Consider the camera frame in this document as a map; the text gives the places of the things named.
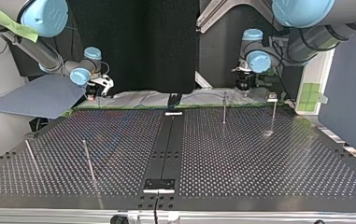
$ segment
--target gray panel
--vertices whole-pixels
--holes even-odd
[[[69,110],[85,90],[69,77],[40,77],[0,98],[0,112],[57,119]]]
[[[163,111],[79,111],[0,160],[0,208],[152,208],[142,186]],[[88,142],[93,182],[82,140]]]
[[[163,176],[178,177],[173,210],[356,212],[356,159],[308,120],[279,109],[272,123],[268,107],[229,109],[225,125],[222,109],[184,114],[181,162]]]
[[[356,148],[356,36],[335,51],[320,122]]]

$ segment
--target metal frame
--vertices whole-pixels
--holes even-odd
[[[158,212],[160,223],[197,224],[197,223],[295,223],[308,224],[322,219],[326,223],[356,223],[356,213],[195,213],[195,212]],[[136,219],[136,223],[154,223],[152,212],[138,211],[93,211],[93,210],[46,210],[46,209],[0,209],[0,223],[109,223],[113,216]]]
[[[202,34],[206,33],[206,31],[230,11],[230,9],[240,5],[254,7],[270,23],[273,23],[274,14],[272,1],[270,0],[212,0],[197,20],[198,31]],[[276,21],[274,21],[274,27],[278,31],[282,30],[282,27]]]

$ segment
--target black backdrop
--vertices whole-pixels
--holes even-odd
[[[85,47],[103,51],[113,92],[189,93],[197,57],[195,0],[70,0]]]

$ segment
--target perforated metal table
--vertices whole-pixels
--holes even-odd
[[[78,111],[0,159],[0,208],[356,213],[356,159],[289,109]],[[88,142],[94,175],[82,140]],[[174,194],[145,194],[174,179]]]

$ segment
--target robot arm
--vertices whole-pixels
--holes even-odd
[[[356,1],[274,0],[273,12],[280,24],[297,29],[291,31],[288,43],[271,41],[270,47],[263,45],[262,31],[247,30],[242,39],[241,70],[262,73],[281,64],[301,66],[356,34]]]
[[[36,29],[39,36],[43,37],[59,35],[68,20],[68,6],[65,0],[0,0],[0,10],[17,23]],[[62,56],[41,38],[34,43],[1,25],[0,36],[31,56],[47,73],[70,77],[79,86],[87,83],[104,86],[102,95],[106,95],[114,86],[113,80],[101,74],[102,53],[97,48],[85,49],[84,59],[72,62],[64,61]]]

